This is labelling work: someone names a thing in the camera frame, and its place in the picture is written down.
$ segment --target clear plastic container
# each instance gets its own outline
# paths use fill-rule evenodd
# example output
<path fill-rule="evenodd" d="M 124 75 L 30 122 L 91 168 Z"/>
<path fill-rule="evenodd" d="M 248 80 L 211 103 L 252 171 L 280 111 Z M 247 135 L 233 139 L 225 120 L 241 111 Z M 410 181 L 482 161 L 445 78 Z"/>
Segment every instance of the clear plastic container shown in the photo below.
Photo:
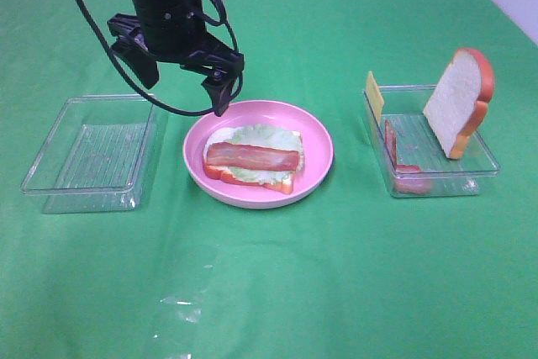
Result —
<path fill-rule="evenodd" d="M 151 186 L 167 118 L 138 95 L 70 98 L 21 191 L 45 214 L 134 209 Z"/>
<path fill-rule="evenodd" d="M 380 125 L 363 92 L 365 125 L 387 190 L 395 198 L 478 195 L 500 170 L 477 131 L 460 160 L 446 158 L 422 114 L 434 89 L 434 85 L 380 86 L 385 102 Z M 391 159 L 385 144 L 387 120 L 396 132 L 398 161 Z"/>

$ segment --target green tablecloth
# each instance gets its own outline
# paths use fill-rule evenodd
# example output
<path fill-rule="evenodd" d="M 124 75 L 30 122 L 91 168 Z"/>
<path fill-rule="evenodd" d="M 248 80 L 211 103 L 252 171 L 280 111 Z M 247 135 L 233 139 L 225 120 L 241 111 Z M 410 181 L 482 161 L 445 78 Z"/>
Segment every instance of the green tablecloth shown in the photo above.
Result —
<path fill-rule="evenodd" d="M 86 1 L 103 30 L 133 11 Z M 281 209 L 223 204 L 182 160 L 195 119 L 171 116 L 146 205 L 43 215 L 19 185 L 61 105 L 130 89 L 73 0 L 0 0 L 0 356 L 538 357 L 536 45 L 490 0 L 227 8 L 240 100 L 296 104 L 331 133 L 322 185 Z M 501 175 L 477 197 L 391 198 L 361 122 L 367 71 L 435 83 L 459 46 L 496 72 L 481 133 Z M 206 107 L 201 77 L 161 71 L 161 98 Z"/>

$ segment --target bread slice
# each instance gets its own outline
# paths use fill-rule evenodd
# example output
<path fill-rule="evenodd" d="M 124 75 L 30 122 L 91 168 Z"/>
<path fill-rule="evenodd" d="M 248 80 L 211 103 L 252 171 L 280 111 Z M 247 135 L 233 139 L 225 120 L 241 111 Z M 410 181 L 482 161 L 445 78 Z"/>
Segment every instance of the bread slice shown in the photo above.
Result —
<path fill-rule="evenodd" d="M 456 51 L 423 111 L 449 159 L 462 158 L 488 112 L 494 86 L 493 68 L 482 52 Z"/>
<path fill-rule="evenodd" d="M 273 134 L 271 133 L 268 134 L 267 132 L 265 132 L 265 134 L 261 134 L 261 137 L 257 138 L 256 131 L 257 130 L 263 131 L 264 127 L 265 129 L 267 129 L 268 126 L 270 125 L 258 124 L 254 126 L 244 126 L 244 127 L 238 127 L 238 128 L 224 127 L 224 128 L 217 129 L 215 132 L 213 132 L 211 136 L 209 136 L 209 139 L 203 149 L 203 172 L 205 173 L 205 175 L 214 180 L 220 180 L 222 182 L 227 182 L 229 184 L 258 186 L 258 187 L 265 187 L 273 191 L 278 191 L 280 193 L 286 193 L 286 194 L 292 193 L 293 182 L 296 177 L 296 172 L 289 172 L 285 177 L 283 175 L 279 175 L 277 176 L 279 177 L 278 181 L 274 180 L 272 176 L 269 176 L 270 177 L 269 179 L 267 178 L 260 179 L 258 176 L 254 176 L 258 181 L 251 182 L 251 181 L 246 181 L 245 179 L 241 180 L 237 178 L 235 174 L 232 172 L 232 170 L 234 169 L 233 167 L 231 167 L 230 169 L 230 167 L 228 166 L 212 166 L 208 164 L 206 161 L 207 155 L 208 155 L 208 149 L 212 144 L 219 143 L 222 141 L 228 141 L 230 138 L 232 138 L 235 135 L 237 131 L 243 130 L 247 133 L 247 138 L 250 138 L 250 142 L 248 144 L 258 145 L 262 147 L 273 147 L 274 146 L 273 144 L 275 142 L 277 144 L 280 144 L 279 140 L 282 140 L 282 136 L 287 137 L 288 140 L 290 136 L 293 137 L 295 141 L 301 144 L 301 151 L 300 151 L 301 162 L 298 168 L 298 170 L 301 170 L 304 165 L 301 134 L 297 131 L 289 131 L 289 130 L 284 129 L 280 133 L 278 131 L 275 131 Z"/>

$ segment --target bacon strip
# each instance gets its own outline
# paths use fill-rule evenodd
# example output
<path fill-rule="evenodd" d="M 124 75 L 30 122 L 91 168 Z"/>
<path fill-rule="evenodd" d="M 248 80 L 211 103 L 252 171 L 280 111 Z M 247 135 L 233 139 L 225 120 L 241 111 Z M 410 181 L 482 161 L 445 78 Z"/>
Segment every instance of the bacon strip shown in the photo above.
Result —
<path fill-rule="evenodd" d="M 208 148 L 207 164 L 234 166 L 249 170 L 272 172 L 295 171 L 301 156 L 296 150 L 279 150 L 253 145 L 234 145 L 229 142 L 213 143 Z"/>

